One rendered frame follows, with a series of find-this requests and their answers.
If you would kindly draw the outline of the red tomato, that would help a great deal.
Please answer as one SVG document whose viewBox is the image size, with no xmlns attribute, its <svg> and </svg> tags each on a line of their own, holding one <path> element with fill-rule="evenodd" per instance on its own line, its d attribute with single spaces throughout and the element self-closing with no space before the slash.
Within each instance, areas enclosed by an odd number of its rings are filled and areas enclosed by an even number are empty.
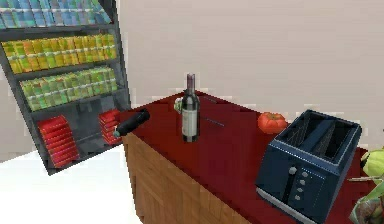
<svg viewBox="0 0 384 224">
<path fill-rule="evenodd" d="M 279 113 L 264 112 L 258 118 L 258 127 L 266 134 L 278 134 L 287 126 L 286 119 Z"/>
</svg>

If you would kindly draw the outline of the dark wine bottle white label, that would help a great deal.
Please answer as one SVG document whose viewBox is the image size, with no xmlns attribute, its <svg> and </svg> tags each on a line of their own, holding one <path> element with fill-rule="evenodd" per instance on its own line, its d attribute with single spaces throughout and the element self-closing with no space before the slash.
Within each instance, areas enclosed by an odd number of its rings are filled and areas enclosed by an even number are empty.
<svg viewBox="0 0 384 224">
<path fill-rule="evenodd" d="M 195 75 L 187 75 L 187 88 L 182 98 L 182 134 L 185 142 L 198 138 L 200 101 L 195 92 Z"/>
</svg>

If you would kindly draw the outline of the dark grey bookshelf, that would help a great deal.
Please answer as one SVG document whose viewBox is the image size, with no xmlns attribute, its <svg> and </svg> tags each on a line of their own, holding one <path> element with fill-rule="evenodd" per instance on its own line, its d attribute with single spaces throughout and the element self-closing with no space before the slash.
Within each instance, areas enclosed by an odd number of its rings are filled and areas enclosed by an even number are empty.
<svg viewBox="0 0 384 224">
<path fill-rule="evenodd" d="M 130 107 L 116 0 L 0 0 L 0 65 L 48 174 L 116 146 L 98 119 Z M 37 123 L 59 115 L 79 158 L 55 168 Z"/>
</svg>

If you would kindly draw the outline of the dark thin knife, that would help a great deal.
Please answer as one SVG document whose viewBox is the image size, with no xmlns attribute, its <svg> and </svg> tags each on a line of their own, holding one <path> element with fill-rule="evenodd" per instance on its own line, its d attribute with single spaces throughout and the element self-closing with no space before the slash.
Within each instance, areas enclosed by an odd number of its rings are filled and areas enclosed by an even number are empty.
<svg viewBox="0 0 384 224">
<path fill-rule="evenodd" d="M 219 125 L 221 127 L 225 127 L 225 125 L 221 122 L 218 122 L 216 120 L 213 120 L 213 119 L 210 119 L 210 118 L 207 118 L 207 117 L 203 117 L 204 120 L 208 121 L 208 122 L 211 122 L 213 124 L 216 124 L 216 125 Z"/>
</svg>

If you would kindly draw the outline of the green leafy plant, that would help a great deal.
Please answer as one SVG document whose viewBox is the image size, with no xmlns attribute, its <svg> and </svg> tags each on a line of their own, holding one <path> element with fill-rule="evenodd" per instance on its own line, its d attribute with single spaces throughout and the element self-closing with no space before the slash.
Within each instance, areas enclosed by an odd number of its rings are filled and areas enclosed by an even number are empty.
<svg viewBox="0 0 384 224">
<path fill-rule="evenodd" d="M 364 176 L 350 182 L 367 185 L 369 191 L 357 200 L 349 219 L 353 224 L 384 224 L 384 148 L 366 152 L 360 167 Z"/>
</svg>

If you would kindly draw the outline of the red top wooden counter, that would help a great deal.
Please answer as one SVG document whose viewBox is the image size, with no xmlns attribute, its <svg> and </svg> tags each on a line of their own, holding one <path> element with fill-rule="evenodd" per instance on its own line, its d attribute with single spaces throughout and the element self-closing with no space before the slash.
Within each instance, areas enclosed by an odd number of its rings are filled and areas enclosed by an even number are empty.
<svg viewBox="0 0 384 224">
<path fill-rule="evenodd" d="M 186 143 L 173 97 L 124 139 L 136 214 L 143 224 L 296 224 L 256 192 L 271 136 L 258 112 L 202 93 L 200 136 Z M 225 127 L 203 119 L 221 122 Z"/>
</svg>

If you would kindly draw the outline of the dark blue toaster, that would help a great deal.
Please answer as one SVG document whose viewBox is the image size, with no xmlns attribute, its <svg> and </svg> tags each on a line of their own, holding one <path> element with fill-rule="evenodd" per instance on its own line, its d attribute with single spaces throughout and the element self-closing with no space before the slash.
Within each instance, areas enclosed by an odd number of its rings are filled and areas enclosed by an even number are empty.
<svg viewBox="0 0 384 224">
<path fill-rule="evenodd" d="M 357 123 L 303 112 L 267 145 L 256 192 L 302 224 L 324 224 L 361 133 Z"/>
</svg>

